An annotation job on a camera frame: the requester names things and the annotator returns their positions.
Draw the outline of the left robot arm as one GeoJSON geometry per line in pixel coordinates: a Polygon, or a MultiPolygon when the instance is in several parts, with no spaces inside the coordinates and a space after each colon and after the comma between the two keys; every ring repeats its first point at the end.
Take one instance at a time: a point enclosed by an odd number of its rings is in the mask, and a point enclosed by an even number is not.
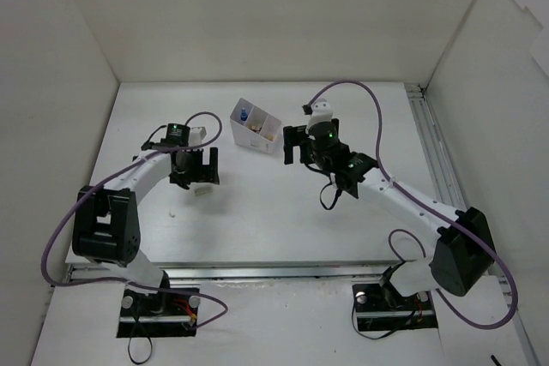
{"type": "Polygon", "coordinates": [[[146,141],[130,168],[105,183],[75,211],[72,250],[75,255],[107,268],[132,285],[143,285],[141,305],[164,313],[171,305],[169,280],[141,249],[138,206],[162,180],[181,189],[193,183],[220,182],[219,152],[209,150],[203,162],[207,131],[179,123],[165,126],[166,136],[146,141]]]}

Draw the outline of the blue-capped clear spray bottle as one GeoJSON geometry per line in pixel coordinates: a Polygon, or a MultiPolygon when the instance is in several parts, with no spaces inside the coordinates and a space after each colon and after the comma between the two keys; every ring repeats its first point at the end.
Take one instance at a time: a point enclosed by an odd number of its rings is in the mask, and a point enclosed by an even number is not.
{"type": "Polygon", "coordinates": [[[245,123],[248,119],[248,111],[243,107],[241,110],[240,110],[240,114],[239,114],[239,121],[241,123],[245,123]]]}

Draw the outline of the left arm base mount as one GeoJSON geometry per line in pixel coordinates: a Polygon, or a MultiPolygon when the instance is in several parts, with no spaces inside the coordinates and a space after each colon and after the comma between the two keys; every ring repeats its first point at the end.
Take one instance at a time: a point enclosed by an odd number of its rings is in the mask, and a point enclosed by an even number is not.
{"type": "Polygon", "coordinates": [[[121,300],[117,338],[194,337],[201,298],[126,288],[121,300]]]}

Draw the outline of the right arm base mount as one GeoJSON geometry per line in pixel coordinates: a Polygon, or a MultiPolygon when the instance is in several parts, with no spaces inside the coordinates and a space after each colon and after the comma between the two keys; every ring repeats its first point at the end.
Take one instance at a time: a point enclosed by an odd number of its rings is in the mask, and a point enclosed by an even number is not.
{"type": "Polygon", "coordinates": [[[352,322],[368,339],[385,339],[397,332],[437,329],[436,313],[429,297],[398,298],[389,303],[379,284],[352,285],[352,322]]]}

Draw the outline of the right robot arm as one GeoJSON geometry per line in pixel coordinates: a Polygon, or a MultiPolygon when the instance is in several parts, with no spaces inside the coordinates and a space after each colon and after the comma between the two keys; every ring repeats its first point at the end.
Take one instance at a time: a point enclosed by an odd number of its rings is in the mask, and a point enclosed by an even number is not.
{"type": "Polygon", "coordinates": [[[492,265],[486,216],[474,207],[461,211],[386,177],[377,160],[350,150],[338,136],[338,120],[283,129],[284,162],[299,161],[335,185],[336,192],[373,204],[398,218],[433,247],[432,256],[390,267],[382,277],[382,302],[398,308],[421,291],[442,289],[463,297],[492,265]]]}

